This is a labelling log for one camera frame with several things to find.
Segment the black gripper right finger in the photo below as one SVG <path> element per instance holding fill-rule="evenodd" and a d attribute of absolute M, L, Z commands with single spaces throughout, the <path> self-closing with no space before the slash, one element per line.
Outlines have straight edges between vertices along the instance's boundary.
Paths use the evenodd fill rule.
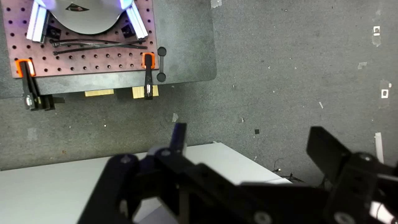
<path fill-rule="evenodd" d="M 371 215 L 373 202 L 398 214 L 397 168 L 366 152 L 351 152 L 326 128 L 310 128 L 306 152 L 331 183 L 323 212 L 328 224 L 382 224 Z"/>

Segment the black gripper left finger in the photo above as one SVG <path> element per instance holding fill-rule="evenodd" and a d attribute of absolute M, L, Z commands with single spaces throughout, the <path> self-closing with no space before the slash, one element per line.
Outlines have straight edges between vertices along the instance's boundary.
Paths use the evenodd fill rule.
<path fill-rule="evenodd" d="M 177 123 L 170 143 L 139 159 L 111 157 L 77 224 L 138 224 L 133 220 L 144 199 L 157 198 L 178 224 L 228 224 L 231 213 L 216 200 L 215 186 L 228 182 L 209 167 L 183 156 L 186 123 Z"/>

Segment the grey round robot base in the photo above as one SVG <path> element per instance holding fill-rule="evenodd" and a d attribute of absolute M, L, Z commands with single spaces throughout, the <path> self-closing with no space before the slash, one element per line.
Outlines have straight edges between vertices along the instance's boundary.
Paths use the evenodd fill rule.
<path fill-rule="evenodd" d="M 42 0 L 40 3 L 66 29 L 97 35 L 114 26 L 132 0 Z"/>

